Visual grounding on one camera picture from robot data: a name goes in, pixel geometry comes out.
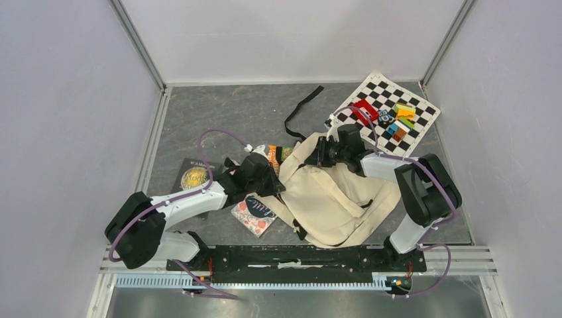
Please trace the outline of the floral cover book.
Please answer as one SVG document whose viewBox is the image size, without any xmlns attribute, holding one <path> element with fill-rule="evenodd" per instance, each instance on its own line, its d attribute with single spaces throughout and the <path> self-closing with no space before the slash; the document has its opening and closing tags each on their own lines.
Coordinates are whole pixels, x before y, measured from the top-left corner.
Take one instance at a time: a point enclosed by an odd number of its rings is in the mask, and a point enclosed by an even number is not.
<svg viewBox="0 0 562 318">
<path fill-rule="evenodd" d="M 257 238 L 277 219 L 275 212 L 253 195 L 246 196 L 236 204 L 231 214 Z"/>
</svg>

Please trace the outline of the cream canvas backpack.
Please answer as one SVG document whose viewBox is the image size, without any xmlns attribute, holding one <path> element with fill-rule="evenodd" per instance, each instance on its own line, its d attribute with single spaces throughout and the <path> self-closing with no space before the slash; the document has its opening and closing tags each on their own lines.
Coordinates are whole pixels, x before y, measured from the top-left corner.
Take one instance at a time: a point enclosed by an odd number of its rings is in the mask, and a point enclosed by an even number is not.
<svg viewBox="0 0 562 318">
<path fill-rule="evenodd" d="M 258 199 L 293 227 L 300 239 L 320 248 L 362 244 L 397 206 L 397 184 L 360 177 L 344 163 L 331 168 L 306 164 L 318 138 L 315 132 L 300 141 L 280 166 L 286 191 Z"/>
</svg>

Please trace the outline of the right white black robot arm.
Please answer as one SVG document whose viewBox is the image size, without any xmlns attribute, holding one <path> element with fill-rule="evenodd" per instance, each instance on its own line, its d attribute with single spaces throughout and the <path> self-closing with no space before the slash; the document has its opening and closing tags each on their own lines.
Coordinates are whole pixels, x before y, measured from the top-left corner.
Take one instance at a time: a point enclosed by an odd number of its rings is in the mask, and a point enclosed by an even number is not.
<svg viewBox="0 0 562 318">
<path fill-rule="evenodd" d="M 441 160 L 434 154 L 403 158 L 377 153 L 365 147 L 359 124 L 330 128 L 319 137 L 306 164 L 331 168 L 344 163 L 360 177 L 397 184 L 406 216 L 384 241 L 383 263 L 402 269 L 428 229 L 444 221 L 462 204 L 462 197 Z"/>
</svg>

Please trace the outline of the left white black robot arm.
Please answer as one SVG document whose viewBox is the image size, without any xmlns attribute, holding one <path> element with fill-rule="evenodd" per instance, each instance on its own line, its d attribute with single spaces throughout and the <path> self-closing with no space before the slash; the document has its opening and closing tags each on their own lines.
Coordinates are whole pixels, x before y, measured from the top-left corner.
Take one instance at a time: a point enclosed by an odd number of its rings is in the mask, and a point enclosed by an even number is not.
<svg viewBox="0 0 562 318">
<path fill-rule="evenodd" d="M 165 232 L 171 226 L 202 213 L 237 204 L 248 195 L 272 196 L 285 191 L 273 165 L 263 154 L 250 153 L 241 164 L 225 159 L 227 169 L 190 190 L 148 197 L 131 194 L 106 226 L 104 234 L 111 246 L 108 258 L 123 262 L 126 268 L 145 265 L 155 256 L 182 260 L 192 270 L 208 261 L 206 249 L 192 237 Z"/>
</svg>

